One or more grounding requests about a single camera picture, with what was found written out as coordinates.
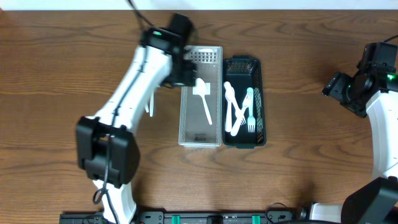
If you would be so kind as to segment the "white plastic fork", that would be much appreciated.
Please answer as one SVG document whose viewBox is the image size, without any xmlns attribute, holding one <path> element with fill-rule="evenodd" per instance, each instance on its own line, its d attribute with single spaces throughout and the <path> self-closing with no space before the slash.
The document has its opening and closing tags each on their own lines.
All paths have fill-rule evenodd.
<svg viewBox="0 0 398 224">
<path fill-rule="evenodd" d="M 232 136 L 236 136 L 238 131 L 239 131 L 239 129 L 240 129 L 241 121 L 244 118 L 245 110 L 249 107 L 249 105 L 252 102 L 252 95 L 253 95 L 253 93 L 250 92 L 250 91 L 248 91 L 246 93 L 246 96 L 245 96 L 245 98 L 243 100 L 242 109 L 241 109 L 241 111 L 240 111 L 240 113 L 239 113 L 239 115 L 238 115 L 238 117 L 237 117 L 237 119 L 236 119 L 236 121 L 235 121 L 235 123 L 234 123 L 234 125 L 232 127 L 231 132 L 230 132 L 230 134 Z"/>
<path fill-rule="evenodd" d="M 239 114 L 241 112 L 241 109 L 239 108 L 238 103 L 236 101 L 234 88 L 232 86 L 231 86 L 231 91 L 232 91 L 232 94 L 233 94 L 233 99 L 231 100 L 231 102 L 232 102 L 232 104 L 234 106 L 235 116 L 236 116 L 236 118 L 238 118 L 238 116 L 239 116 Z M 246 124 L 246 120 L 245 120 L 245 118 L 242 118 L 240 125 L 242 126 L 244 124 Z"/>
</svg>

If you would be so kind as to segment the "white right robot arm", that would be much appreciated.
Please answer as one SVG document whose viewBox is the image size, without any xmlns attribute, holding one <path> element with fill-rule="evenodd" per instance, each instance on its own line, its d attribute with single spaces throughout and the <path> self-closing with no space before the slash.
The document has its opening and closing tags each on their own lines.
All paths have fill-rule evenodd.
<svg viewBox="0 0 398 224">
<path fill-rule="evenodd" d="M 397 74 L 337 72 L 325 96 L 368 117 L 373 142 L 373 179 L 342 204 L 314 203 L 307 219 L 327 223 L 397 223 Z"/>
</svg>

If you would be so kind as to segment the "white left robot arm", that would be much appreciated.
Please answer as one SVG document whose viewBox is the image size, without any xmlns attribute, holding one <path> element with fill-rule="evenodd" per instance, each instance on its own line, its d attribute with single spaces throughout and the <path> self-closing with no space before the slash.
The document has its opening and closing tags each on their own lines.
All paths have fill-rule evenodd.
<svg viewBox="0 0 398 224">
<path fill-rule="evenodd" d="M 104 206 L 108 223 L 131 223 L 137 205 L 133 179 L 140 159 L 135 134 L 144 107 L 162 85 L 190 86 L 196 66 L 184 58 L 192 28 L 145 30 L 131 64 L 110 99 L 76 126 L 77 161 L 96 185 L 94 203 Z"/>
</svg>

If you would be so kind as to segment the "white plastic spoon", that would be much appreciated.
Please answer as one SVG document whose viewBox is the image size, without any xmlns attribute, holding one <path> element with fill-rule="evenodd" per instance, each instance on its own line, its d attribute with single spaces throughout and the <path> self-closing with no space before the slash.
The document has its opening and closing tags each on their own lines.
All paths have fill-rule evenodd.
<svg viewBox="0 0 398 224">
<path fill-rule="evenodd" d="M 225 88 L 225 98 L 227 101 L 227 109 L 226 109 L 226 121 L 225 121 L 225 131 L 230 133 L 232 130 L 232 100 L 233 100 L 233 91 L 230 82 L 224 82 Z"/>
</svg>

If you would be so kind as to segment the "pale green plastic fork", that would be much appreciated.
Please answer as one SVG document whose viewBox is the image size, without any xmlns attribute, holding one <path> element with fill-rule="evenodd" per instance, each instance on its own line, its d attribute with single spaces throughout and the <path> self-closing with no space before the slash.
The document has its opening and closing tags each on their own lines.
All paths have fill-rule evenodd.
<svg viewBox="0 0 398 224">
<path fill-rule="evenodd" d="M 250 103 L 249 103 L 249 116 L 248 116 L 248 132 L 249 133 L 254 133 L 255 131 L 255 126 L 256 126 L 256 120 L 253 115 L 253 104 L 254 104 L 254 90 L 253 88 L 249 87 L 247 88 L 247 93 L 250 94 Z"/>
</svg>

